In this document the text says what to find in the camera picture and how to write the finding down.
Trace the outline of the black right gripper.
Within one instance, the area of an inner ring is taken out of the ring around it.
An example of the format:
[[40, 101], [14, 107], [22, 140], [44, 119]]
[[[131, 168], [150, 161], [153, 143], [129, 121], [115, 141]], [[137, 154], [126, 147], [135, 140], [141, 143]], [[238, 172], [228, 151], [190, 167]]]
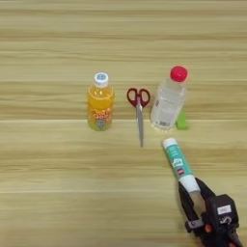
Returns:
[[206, 200], [215, 193], [199, 178], [196, 180], [180, 180], [178, 182], [180, 203], [189, 221], [185, 229], [199, 238], [203, 247], [243, 247], [234, 224], [224, 224], [217, 232], [211, 224], [201, 219], [202, 197]]

